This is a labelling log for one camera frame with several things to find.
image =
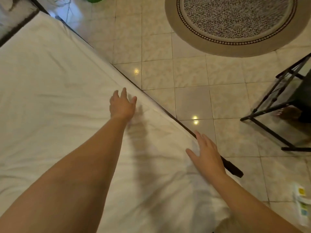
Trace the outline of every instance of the patterned rug center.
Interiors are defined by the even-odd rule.
[[[184,0],[185,13],[197,28],[226,39],[253,37],[273,28],[289,5],[290,0]]]

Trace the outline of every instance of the bed frame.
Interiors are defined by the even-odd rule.
[[[46,13],[49,15],[49,13],[44,9],[44,7],[37,1],[37,0],[30,0],[36,7],[37,7],[37,11],[33,12],[29,17],[27,17],[26,19],[24,19],[20,24],[18,24],[16,27],[14,27],[9,33],[7,33],[2,39],[0,39],[0,47],[5,44],[10,38],[12,38],[23,26],[25,26],[29,21],[31,21],[40,11]],[[56,19],[60,20],[64,25],[66,25],[70,30],[72,30],[73,32],[75,32],[72,28],[70,28],[64,20],[62,20],[59,16],[56,16]],[[138,86],[136,86],[135,83],[133,83],[129,78],[127,78],[122,72],[120,72],[127,80],[129,80],[132,84],[135,85],[135,87],[137,87],[140,91],[142,91],[145,95],[147,95],[142,89],[140,89]],[[174,119],[179,125],[181,125],[184,129],[186,129],[193,137],[196,137],[195,134],[189,130],[185,125],[183,125],[180,121],[178,121],[173,115],[171,115],[167,110],[165,110],[161,105],[158,104],[158,106],[160,106],[160,108],[162,108],[162,110],[164,110],[164,112],[171,117],[172,119]],[[228,160],[224,159],[223,157],[221,157],[222,162],[224,164],[224,167],[232,174],[235,175],[237,177],[242,177],[243,176],[243,172],[237,168],[235,165],[233,165],[231,162],[229,162]]]

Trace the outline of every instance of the white bed sheet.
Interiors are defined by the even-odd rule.
[[[0,48],[0,215],[138,97],[98,232],[212,232],[229,209],[185,153],[196,140],[58,20],[39,13]]]

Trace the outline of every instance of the rug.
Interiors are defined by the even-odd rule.
[[[178,36],[203,52],[249,57],[276,50],[306,27],[311,0],[165,0]]]

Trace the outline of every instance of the left arm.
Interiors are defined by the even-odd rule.
[[[95,233],[136,100],[127,100],[125,88],[121,97],[115,91],[111,119],[17,198],[0,218],[0,232]]]

